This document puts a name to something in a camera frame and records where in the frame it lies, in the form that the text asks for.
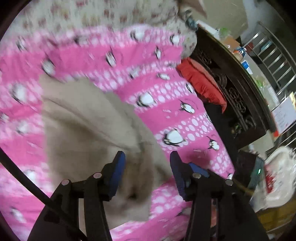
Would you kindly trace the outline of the beige zip jacket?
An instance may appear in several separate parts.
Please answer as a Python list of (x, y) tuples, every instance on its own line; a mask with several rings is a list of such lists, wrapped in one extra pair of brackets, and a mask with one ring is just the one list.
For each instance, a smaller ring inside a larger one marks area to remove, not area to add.
[(133, 106), (87, 78), (63, 83), (42, 75), (39, 82), (52, 184), (85, 180), (123, 151), (123, 177), (116, 195), (104, 205), (108, 225), (115, 228), (128, 221), (147, 221), (153, 190), (172, 172), (161, 146)]

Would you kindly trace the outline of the red cushion at bedside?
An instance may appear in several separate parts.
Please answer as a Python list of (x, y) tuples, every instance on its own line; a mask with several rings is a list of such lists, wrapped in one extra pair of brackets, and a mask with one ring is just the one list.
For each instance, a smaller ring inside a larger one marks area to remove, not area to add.
[(212, 75), (200, 63), (188, 57), (181, 61), (177, 70), (203, 99), (220, 105), (224, 113), (227, 108), (226, 98)]

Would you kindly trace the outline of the dark wooden headboard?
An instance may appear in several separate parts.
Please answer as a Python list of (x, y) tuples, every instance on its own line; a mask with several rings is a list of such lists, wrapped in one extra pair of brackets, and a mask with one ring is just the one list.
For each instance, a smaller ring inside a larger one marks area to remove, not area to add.
[(226, 47), (202, 28), (195, 32), (197, 44), (191, 58), (214, 78), (227, 106), (224, 112), (217, 104), (205, 109), (214, 123), (235, 168), (234, 179), (245, 187), (254, 187), (256, 168), (263, 162), (255, 154), (241, 149), (263, 137), (276, 126), (271, 112), (252, 77)]

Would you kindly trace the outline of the floral bed sheet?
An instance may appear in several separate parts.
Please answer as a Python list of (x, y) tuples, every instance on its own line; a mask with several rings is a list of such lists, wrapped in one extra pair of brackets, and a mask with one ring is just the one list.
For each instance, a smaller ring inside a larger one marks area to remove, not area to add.
[(52, 33), (99, 25), (114, 29), (133, 24), (165, 27), (185, 36), (182, 57), (189, 57), (197, 44), (193, 30), (179, 15), (177, 1), (31, 1), (14, 19), (4, 38), (37, 31)]

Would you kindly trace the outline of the white plastic bag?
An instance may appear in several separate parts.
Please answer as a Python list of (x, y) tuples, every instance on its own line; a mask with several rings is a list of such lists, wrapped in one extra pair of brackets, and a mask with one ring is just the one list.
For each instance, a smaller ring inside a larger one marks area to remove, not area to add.
[(295, 192), (295, 151), (277, 148), (265, 161), (250, 205), (255, 212), (286, 204)]

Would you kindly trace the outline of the pink penguin blanket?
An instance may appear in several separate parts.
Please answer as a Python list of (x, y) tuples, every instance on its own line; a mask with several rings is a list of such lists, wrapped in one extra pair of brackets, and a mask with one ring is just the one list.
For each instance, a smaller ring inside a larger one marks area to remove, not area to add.
[(198, 67), (196, 80), (182, 76), (179, 34), (134, 25), (121, 31), (91, 27), (62, 35), (47, 32), (11, 38), (1, 44), (1, 148), (47, 194), (42, 87), (50, 73), (60, 82), (88, 77), (102, 91), (131, 104), (166, 156), (178, 151), (184, 162), (226, 178), (234, 173), (213, 118), (198, 97), (197, 85), (210, 74)]

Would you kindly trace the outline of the metal rack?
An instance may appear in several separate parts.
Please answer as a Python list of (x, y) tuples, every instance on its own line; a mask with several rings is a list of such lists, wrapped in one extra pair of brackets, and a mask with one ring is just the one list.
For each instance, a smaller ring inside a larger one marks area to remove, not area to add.
[(270, 111), (295, 96), (295, 59), (261, 21), (243, 47), (252, 77)]

